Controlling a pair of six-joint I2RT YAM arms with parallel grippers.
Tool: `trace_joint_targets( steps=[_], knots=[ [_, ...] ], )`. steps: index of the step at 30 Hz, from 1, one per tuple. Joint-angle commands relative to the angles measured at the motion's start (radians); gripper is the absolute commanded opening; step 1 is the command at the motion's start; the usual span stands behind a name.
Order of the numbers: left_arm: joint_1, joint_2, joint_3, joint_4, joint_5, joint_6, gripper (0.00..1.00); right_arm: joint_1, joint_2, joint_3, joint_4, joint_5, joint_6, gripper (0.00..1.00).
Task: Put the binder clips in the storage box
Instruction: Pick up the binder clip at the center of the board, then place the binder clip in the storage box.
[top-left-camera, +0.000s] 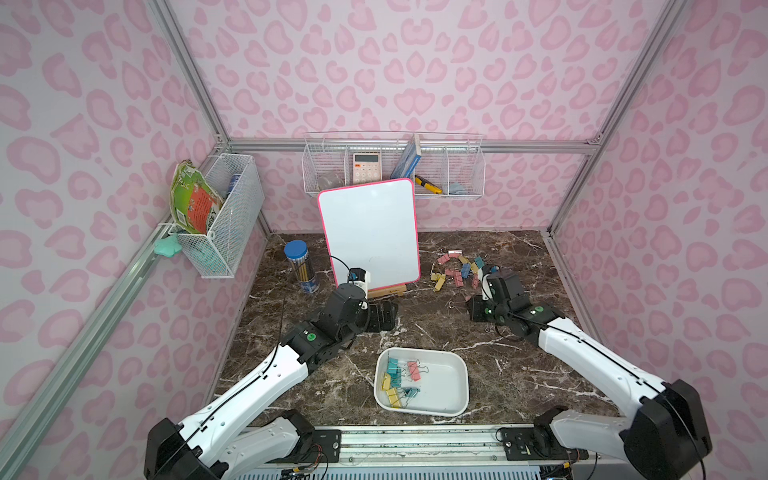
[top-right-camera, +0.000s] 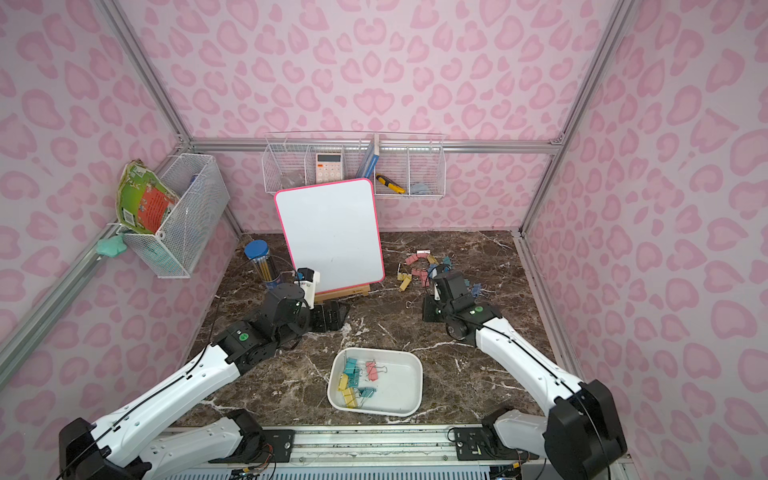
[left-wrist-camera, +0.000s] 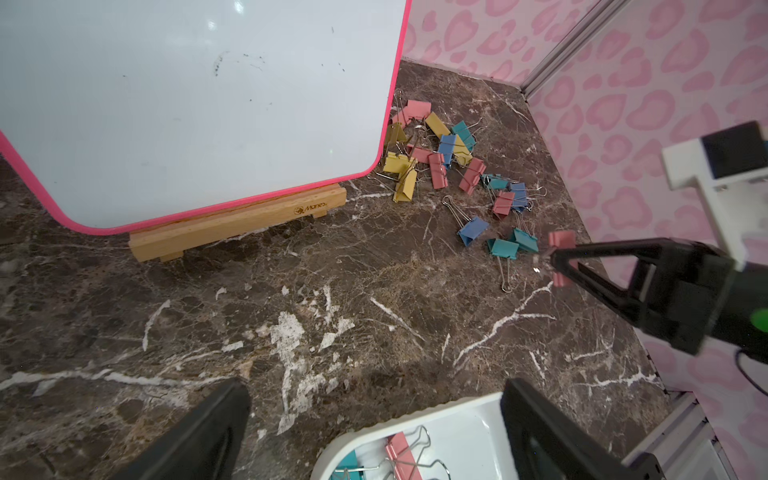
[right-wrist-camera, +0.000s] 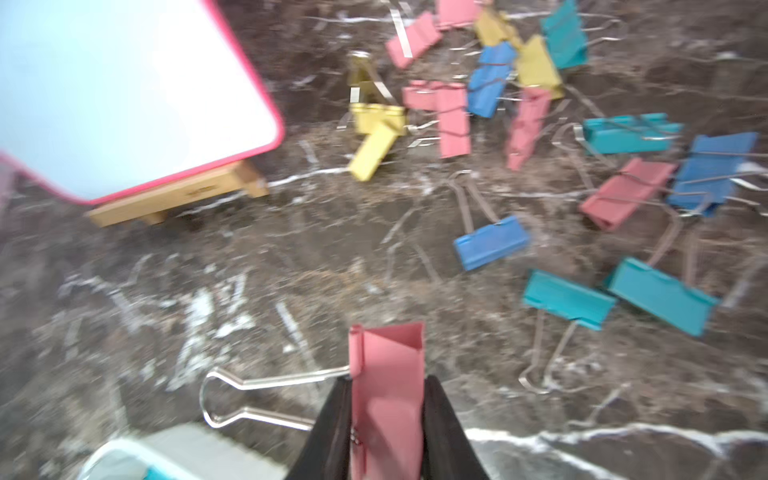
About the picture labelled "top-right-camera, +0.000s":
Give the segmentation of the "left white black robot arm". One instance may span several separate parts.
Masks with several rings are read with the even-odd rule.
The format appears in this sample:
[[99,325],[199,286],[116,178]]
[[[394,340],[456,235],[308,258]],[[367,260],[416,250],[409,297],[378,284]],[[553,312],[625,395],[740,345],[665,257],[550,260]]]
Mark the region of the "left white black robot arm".
[[349,307],[316,303],[306,282],[282,284],[261,306],[229,325],[178,371],[96,421],[77,418],[59,433],[61,479],[165,479],[204,463],[269,464],[286,455],[254,415],[235,409],[182,434],[162,432],[201,400],[234,382],[307,333],[342,328]]

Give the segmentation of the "teal binder clip lone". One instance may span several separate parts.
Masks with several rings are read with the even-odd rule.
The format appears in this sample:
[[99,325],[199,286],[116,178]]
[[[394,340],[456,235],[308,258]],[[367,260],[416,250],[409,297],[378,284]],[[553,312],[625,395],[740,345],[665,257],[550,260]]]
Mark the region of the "teal binder clip lone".
[[357,378],[359,376],[359,367],[358,367],[358,361],[353,358],[348,358],[345,361],[343,373],[347,375],[350,379]]

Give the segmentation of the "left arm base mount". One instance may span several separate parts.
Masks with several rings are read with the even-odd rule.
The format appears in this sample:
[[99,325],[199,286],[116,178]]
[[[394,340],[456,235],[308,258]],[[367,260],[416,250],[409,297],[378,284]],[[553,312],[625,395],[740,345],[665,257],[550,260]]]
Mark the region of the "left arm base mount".
[[258,434],[248,434],[228,457],[210,460],[210,464],[288,463],[293,451],[296,431],[291,429],[267,429]]

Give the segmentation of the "white plastic storage tray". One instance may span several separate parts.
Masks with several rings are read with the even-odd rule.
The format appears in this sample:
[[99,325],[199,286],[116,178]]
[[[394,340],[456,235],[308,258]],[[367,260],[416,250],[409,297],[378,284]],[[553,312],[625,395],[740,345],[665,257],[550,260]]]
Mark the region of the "white plastic storage tray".
[[412,353],[351,347],[334,358],[327,399],[339,410],[408,417],[419,409],[423,366]]

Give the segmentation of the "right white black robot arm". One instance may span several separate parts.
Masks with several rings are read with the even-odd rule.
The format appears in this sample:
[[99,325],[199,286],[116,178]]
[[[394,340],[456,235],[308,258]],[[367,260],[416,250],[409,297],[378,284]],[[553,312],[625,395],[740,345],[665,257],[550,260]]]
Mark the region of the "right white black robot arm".
[[497,447],[542,458],[563,479],[611,478],[613,464],[628,446],[609,388],[552,362],[496,306],[477,300],[461,272],[442,271],[430,282],[423,320],[444,324],[452,339],[495,360],[542,411],[536,416],[500,409],[487,416],[483,428]]

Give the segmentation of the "yellow binder clip lone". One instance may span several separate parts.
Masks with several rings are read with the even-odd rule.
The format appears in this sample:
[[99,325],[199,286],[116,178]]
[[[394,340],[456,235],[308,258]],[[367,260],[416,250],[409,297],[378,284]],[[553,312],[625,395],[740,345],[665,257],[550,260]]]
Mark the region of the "yellow binder clip lone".
[[354,389],[347,388],[342,391],[342,396],[345,402],[345,406],[350,409],[356,409],[358,407],[357,395]]

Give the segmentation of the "large teal binder clip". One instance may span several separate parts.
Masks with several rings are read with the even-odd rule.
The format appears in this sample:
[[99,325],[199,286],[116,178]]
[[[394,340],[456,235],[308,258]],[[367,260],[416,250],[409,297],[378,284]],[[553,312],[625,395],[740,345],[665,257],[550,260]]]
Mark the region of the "large teal binder clip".
[[357,393],[361,399],[369,399],[374,396],[377,389],[373,387],[361,387],[357,389]]

